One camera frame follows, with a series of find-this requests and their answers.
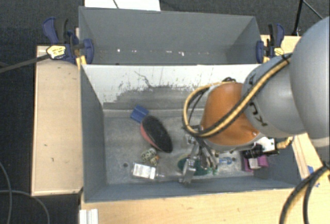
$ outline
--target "gray bin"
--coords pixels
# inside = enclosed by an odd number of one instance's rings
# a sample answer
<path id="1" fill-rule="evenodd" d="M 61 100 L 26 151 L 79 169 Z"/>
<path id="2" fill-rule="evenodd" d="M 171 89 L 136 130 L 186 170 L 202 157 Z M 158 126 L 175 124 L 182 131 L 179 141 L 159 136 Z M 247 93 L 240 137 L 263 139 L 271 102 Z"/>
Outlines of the gray bin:
<path id="1" fill-rule="evenodd" d="M 93 64 L 253 64 L 253 16 L 79 8 L 79 37 Z"/>
<path id="2" fill-rule="evenodd" d="M 177 161 L 191 149 L 184 142 L 183 102 L 193 89 L 227 76 L 243 82 L 257 66 L 253 43 L 259 37 L 252 40 L 247 34 L 256 31 L 259 35 L 254 18 L 81 7 L 79 20 L 80 38 L 92 38 L 95 44 L 95 61 L 80 71 L 85 202 L 287 188 L 300 181 L 291 147 L 269 158 L 270 167 L 255 174 L 242 171 L 240 155 L 234 152 L 225 156 L 236 161 L 217 176 L 196 177 L 190 185 L 177 180 Z M 138 27 L 136 20 L 145 24 Z M 199 25 L 186 25 L 187 21 L 199 21 Z M 223 22 L 230 22 L 231 27 L 221 27 Z M 197 29 L 204 29 L 208 36 L 213 33 L 216 40 L 190 32 Z M 196 108 L 196 122 L 203 103 Z M 159 181 L 134 179 L 130 174 L 132 162 L 141 162 L 141 152 L 149 148 L 139 124 L 129 118 L 137 104 L 164 123 L 173 141 L 172 153 L 159 152 L 158 169 L 166 176 Z"/>

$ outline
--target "white label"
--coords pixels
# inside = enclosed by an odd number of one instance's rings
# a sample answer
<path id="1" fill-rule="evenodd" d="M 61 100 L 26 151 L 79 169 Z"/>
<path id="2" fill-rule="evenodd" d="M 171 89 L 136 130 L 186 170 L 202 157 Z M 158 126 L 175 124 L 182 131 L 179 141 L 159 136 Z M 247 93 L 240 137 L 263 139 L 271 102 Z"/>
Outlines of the white label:
<path id="1" fill-rule="evenodd" d="M 259 169 L 259 168 L 261 168 L 258 165 L 258 159 L 257 158 L 250 158 L 249 159 L 249 166 L 250 166 L 251 169 Z"/>
<path id="2" fill-rule="evenodd" d="M 98 209 L 80 210 L 79 224 L 98 224 Z"/>
<path id="3" fill-rule="evenodd" d="M 156 168 L 143 165 L 143 164 L 134 164 L 133 176 L 141 178 L 150 178 L 155 179 L 156 177 Z"/>

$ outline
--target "bin floor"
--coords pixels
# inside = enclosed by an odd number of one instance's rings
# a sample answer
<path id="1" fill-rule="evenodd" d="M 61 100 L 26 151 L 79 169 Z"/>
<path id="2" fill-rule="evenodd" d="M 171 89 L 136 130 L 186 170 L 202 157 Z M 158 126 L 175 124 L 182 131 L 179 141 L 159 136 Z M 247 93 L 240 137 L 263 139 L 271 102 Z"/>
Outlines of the bin floor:
<path id="1" fill-rule="evenodd" d="M 133 162 L 142 163 L 141 154 L 150 148 L 140 134 L 140 124 L 129 117 L 115 117 L 116 110 L 106 110 L 104 115 L 105 129 L 105 159 L 108 184 L 141 183 L 150 180 L 133 178 L 131 169 Z M 181 171 L 177 163 L 185 155 L 189 154 L 192 145 L 187 144 L 187 134 L 182 129 L 181 116 L 166 117 L 157 116 L 167 129 L 173 143 L 173 151 L 165 153 L 157 151 L 159 163 L 157 172 L 164 175 L 162 181 L 177 181 Z M 239 152 L 223 153 L 220 157 L 234 158 L 231 164 L 221 164 L 219 173 L 211 173 L 195 179 L 238 177 L 251 173 L 242 171 L 242 162 Z"/>

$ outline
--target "gray robot arm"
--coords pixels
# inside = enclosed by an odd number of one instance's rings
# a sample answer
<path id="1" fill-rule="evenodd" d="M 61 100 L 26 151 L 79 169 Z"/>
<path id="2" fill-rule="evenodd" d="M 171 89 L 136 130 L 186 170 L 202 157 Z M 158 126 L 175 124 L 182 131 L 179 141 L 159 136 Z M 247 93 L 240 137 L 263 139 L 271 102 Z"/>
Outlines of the gray robot arm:
<path id="1" fill-rule="evenodd" d="M 251 72 L 242 95 L 280 59 Z M 302 36 L 290 64 L 266 83 L 244 113 L 269 137 L 307 132 L 321 160 L 329 162 L 329 17 Z"/>

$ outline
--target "clamp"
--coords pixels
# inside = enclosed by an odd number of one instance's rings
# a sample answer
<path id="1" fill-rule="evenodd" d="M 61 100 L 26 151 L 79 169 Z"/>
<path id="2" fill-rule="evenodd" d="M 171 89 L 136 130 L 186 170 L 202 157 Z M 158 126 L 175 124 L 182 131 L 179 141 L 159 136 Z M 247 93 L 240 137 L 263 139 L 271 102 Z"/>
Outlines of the clamp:
<path id="1" fill-rule="evenodd" d="M 76 51 L 79 50 L 80 53 L 85 55 L 87 64 L 91 64 L 94 58 L 92 40 L 87 38 L 80 44 L 74 32 L 66 29 L 67 22 L 68 19 L 56 19 L 55 17 L 50 17 L 43 22 L 42 30 L 44 35 L 52 45 L 60 45 L 60 48 L 57 47 L 55 54 L 52 47 L 52 51 L 47 51 L 47 53 L 51 59 L 63 60 L 75 64 L 78 57 Z"/>
<path id="2" fill-rule="evenodd" d="M 284 54 L 281 49 L 281 43 L 284 39 L 284 28 L 281 24 L 276 24 L 274 27 L 272 24 L 268 25 L 270 38 L 267 39 L 267 46 L 263 41 L 257 42 L 256 58 L 259 64 L 263 63 L 263 58 L 273 58 Z"/>
<path id="3" fill-rule="evenodd" d="M 180 183 L 190 184 L 191 180 L 196 172 L 195 162 L 197 159 L 196 152 L 199 149 L 199 145 L 195 144 L 191 150 L 190 157 L 185 161 L 182 178 L 179 179 Z"/>

